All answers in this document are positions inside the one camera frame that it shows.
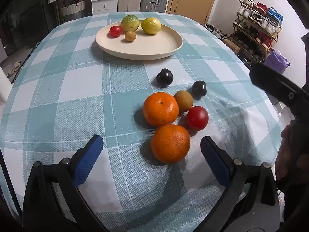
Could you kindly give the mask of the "person's right hand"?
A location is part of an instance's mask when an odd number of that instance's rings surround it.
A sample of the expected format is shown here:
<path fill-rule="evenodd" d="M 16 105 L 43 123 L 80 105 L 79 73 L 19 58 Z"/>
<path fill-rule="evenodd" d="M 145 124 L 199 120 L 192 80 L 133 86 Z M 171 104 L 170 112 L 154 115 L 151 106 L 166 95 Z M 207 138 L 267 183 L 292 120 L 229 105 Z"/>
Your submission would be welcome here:
<path fill-rule="evenodd" d="M 288 173 L 292 161 L 292 150 L 290 149 L 291 126 L 287 125 L 281 132 L 281 145 L 275 161 L 275 177 L 282 179 Z M 308 182 L 308 154 L 299 156 L 297 167 L 302 171 L 302 181 Z"/>

